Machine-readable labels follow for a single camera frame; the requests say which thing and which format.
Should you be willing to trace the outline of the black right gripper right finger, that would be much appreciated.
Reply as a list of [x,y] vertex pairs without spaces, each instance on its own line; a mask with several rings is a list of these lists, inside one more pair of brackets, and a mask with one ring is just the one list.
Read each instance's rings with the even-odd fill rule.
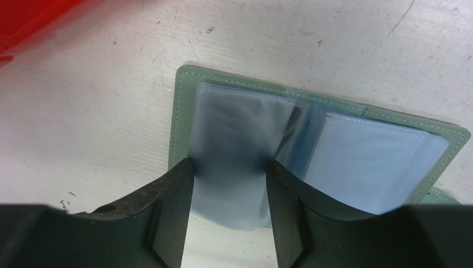
[[381,215],[348,206],[267,166],[279,267],[471,267],[472,206],[403,205]]

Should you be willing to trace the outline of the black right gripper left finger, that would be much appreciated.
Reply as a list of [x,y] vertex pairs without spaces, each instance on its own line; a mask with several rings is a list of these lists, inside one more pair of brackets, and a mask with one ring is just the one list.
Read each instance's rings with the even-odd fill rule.
[[193,160],[185,158],[91,213],[3,204],[1,266],[180,267],[194,173]]

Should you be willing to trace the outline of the green leather card holder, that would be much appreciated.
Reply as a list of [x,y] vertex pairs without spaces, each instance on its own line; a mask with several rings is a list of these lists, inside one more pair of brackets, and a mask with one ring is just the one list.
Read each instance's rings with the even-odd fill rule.
[[272,225],[272,160],[344,204],[382,214],[419,203],[470,137],[452,123],[183,65],[168,165],[194,160],[193,213],[251,230]]

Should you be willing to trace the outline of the red right bin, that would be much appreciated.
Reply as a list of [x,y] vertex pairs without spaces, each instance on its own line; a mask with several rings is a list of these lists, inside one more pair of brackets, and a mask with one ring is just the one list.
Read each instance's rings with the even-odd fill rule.
[[1,67],[97,1],[1,1]]

